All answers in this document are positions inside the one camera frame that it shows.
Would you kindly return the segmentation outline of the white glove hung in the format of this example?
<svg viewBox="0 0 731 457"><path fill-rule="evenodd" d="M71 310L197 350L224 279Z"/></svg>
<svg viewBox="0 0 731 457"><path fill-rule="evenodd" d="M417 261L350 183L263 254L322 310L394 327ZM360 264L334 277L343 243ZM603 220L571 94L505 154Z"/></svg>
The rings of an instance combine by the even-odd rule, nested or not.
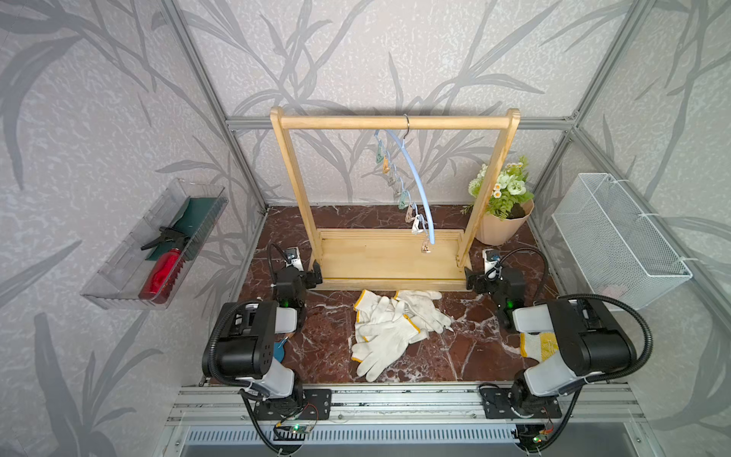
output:
<svg viewBox="0 0 731 457"><path fill-rule="evenodd" d="M437 333L451 329L452 325L452 318L435 306L442 297L439 291L398 291L395 295L395 299L405 302L407 314L417 327Z"/></svg>
<svg viewBox="0 0 731 457"><path fill-rule="evenodd" d="M367 324L393 322L404 314L405 303L397 298L377 295L364 289L354 305L355 341L365 343L369 339L361 333L361 327Z"/></svg>

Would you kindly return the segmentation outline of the blue wavy clip hanger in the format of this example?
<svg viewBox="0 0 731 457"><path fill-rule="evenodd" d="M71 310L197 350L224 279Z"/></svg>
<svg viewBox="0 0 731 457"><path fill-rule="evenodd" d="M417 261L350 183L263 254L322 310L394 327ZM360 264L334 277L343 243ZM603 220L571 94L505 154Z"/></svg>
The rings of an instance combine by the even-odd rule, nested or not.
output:
<svg viewBox="0 0 731 457"><path fill-rule="evenodd" d="M417 171L417 168L407 150L407 136L410 133L410 118L404 114L407 122L407 131L403 136L398 136L391 129L377 129L373 133L376 140L375 162L381 168L382 174L386 177L388 186L394 191L397 199L397 206L405 213L405 222L409 224L413 235L423 235L425 238L421 245L421 253L430 254L436 244L436 230L434 227L431 207L426 197L426 189ZM405 160L407 170L411 174L413 184L419 201L416 201L411 194L404 174L394 162L394 154L388 149L388 140L391 140L397 148L397 152Z"/></svg>

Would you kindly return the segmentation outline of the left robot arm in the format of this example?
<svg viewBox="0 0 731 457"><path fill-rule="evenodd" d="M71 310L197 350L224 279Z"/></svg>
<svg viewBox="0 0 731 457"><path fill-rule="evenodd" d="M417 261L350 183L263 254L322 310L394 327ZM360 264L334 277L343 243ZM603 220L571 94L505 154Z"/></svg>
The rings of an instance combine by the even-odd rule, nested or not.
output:
<svg viewBox="0 0 731 457"><path fill-rule="evenodd" d="M275 336L304 327L308 291L322 283L318 263L307 272L286 266L274 274L272 299L224 304L202 356L205 377L241 388L247 400L301 407L302 382L275 359Z"/></svg>

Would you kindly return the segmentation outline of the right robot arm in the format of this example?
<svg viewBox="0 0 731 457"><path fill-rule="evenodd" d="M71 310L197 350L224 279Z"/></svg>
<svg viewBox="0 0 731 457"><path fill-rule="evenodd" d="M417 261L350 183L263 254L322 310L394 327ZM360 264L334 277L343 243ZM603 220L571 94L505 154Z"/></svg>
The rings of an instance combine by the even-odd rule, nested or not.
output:
<svg viewBox="0 0 731 457"><path fill-rule="evenodd" d="M557 352L519 373L511 387L514 409L573 394L585 385L632 375L652 355L654 339L643 316L613 297L576 293L525 304L525 279L515 268L477 274L466 268L466 287L497 305L503 329L552 334Z"/></svg>

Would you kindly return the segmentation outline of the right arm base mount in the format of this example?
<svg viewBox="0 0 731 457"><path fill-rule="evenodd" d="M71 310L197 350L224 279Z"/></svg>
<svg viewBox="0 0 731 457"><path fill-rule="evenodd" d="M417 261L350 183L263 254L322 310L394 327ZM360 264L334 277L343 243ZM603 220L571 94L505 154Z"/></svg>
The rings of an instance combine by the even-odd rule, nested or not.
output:
<svg viewBox="0 0 731 457"><path fill-rule="evenodd" d="M477 390L487 419L561 419L558 398L538 397L527 388L483 383Z"/></svg>

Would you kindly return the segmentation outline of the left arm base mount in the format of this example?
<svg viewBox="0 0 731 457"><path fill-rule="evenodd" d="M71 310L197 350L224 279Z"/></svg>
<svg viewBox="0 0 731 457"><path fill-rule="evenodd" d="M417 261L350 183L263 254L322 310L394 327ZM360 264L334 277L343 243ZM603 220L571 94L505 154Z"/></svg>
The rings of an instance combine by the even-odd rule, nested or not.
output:
<svg viewBox="0 0 731 457"><path fill-rule="evenodd" d="M329 388L304 388L291 396L257 403L254 415L258 420L284 420L295 416L305 420L329 419L332 406L332 390Z"/></svg>

